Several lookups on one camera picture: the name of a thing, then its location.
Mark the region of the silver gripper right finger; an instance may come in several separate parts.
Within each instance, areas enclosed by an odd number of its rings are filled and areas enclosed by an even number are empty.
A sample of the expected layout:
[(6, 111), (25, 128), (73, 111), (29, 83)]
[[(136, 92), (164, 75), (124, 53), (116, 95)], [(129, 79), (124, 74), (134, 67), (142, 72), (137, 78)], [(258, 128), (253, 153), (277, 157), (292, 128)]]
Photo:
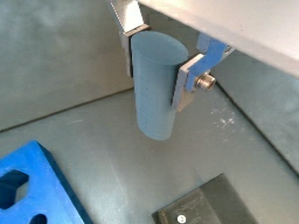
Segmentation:
[(180, 112), (192, 102), (197, 89), (209, 91), (216, 79), (210, 75), (210, 69), (229, 56), (233, 48), (202, 32), (198, 34), (196, 49), (181, 64), (172, 94), (172, 109)]

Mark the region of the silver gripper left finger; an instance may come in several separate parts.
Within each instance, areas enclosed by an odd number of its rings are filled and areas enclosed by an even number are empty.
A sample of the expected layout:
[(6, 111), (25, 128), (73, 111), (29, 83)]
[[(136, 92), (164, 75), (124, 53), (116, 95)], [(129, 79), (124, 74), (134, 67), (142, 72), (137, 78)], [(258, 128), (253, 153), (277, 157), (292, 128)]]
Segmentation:
[(125, 72), (133, 77), (130, 38), (138, 32), (149, 29), (144, 23), (138, 2), (136, 0), (108, 0), (113, 19), (118, 29), (121, 47), (125, 53)]

